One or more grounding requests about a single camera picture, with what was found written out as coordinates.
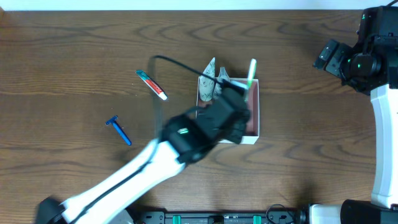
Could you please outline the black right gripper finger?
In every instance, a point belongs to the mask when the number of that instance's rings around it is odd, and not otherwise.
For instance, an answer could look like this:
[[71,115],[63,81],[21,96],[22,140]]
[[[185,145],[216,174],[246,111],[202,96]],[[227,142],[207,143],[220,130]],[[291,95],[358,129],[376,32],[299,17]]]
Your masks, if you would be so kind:
[[339,42],[333,39],[329,40],[322,49],[322,51],[320,52],[317,59],[314,61],[313,67],[318,70],[323,70],[326,67],[326,65],[330,62],[338,46]]
[[329,42],[326,47],[330,53],[325,70],[338,78],[342,78],[343,67],[351,57],[351,47],[340,42]]

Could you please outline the white bamboo-print cream tube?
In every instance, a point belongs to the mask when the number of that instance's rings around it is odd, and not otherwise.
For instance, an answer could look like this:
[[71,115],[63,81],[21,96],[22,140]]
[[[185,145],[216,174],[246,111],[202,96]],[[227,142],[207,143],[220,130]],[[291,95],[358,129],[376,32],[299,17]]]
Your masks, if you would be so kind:
[[211,79],[201,76],[199,79],[199,95],[202,101],[211,101],[213,99],[213,90],[215,87],[215,58],[213,57],[203,71],[203,74]]

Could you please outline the green white toothbrush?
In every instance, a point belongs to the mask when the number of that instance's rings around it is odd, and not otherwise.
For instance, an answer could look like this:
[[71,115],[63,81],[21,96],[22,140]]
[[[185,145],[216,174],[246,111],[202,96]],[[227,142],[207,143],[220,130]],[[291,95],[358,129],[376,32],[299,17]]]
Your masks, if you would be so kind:
[[248,98],[249,98],[249,91],[251,89],[252,82],[255,77],[256,67],[257,67],[257,60],[252,58],[250,61],[250,64],[249,64],[249,70],[248,70],[248,76],[247,76],[247,91],[245,94],[245,102],[247,102]]

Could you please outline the red green toothpaste tube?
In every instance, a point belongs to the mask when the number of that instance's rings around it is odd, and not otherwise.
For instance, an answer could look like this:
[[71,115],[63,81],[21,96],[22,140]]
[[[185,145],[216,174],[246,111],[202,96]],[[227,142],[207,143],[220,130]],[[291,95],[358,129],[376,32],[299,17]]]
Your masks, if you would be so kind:
[[144,81],[144,83],[162,100],[167,100],[168,96],[160,85],[155,82],[148,74],[143,70],[136,70],[136,74]]

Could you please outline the blue disposable razor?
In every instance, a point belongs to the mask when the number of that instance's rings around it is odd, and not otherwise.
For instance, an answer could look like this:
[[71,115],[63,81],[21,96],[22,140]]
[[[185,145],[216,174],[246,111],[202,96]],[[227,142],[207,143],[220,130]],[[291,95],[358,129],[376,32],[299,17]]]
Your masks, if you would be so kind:
[[127,134],[124,132],[123,128],[120,127],[120,125],[117,122],[118,116],[115,115],[113,116],[111,119],[109,119],[108,121],[105,122],[105,125],[109,126],[112,125],[114,127],[114,129],[116,130],[116,132],[121,136],[121,138],[123,139],[123,141],[128,145],[131,146],[132,142],[129,139],[129,137],[127,136]]

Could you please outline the clear bottle blue liquid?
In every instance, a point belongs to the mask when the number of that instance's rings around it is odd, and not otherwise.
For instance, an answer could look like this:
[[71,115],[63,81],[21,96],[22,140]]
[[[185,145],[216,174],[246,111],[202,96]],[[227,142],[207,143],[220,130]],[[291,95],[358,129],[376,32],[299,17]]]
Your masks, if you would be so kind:
[[[224,67],[220,68],[219,75],[217,77],[217,81],[220,83],[223,83],[224,81],[230,82],[230,77]],[[213,90],[213,99],[216,100],[222,93],[222,87],[219,83],[215,84],[214,90]]]

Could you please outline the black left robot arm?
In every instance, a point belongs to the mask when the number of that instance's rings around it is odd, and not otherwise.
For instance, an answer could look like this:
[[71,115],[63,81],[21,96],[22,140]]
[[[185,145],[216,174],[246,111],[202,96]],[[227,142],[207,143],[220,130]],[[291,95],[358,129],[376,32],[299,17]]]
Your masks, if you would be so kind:
[[109,223],[151,188],[203,159],[221,139],[239,144],[249,117],[245,103],[225,101],[195,119],[188,113],[175,116],[135,159],[92,189],[64,202],[41,201],[35,222]]

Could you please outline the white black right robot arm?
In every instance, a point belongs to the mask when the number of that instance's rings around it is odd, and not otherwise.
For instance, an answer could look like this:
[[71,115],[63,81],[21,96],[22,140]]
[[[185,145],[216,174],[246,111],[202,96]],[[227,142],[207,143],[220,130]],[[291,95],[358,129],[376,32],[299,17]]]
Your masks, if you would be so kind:
[[313,66],[368,95],[376,121],[376,174],[370,201],[314,204],[308,223],[397,223],[397,38],[371,34],[354,46],[330,40]]

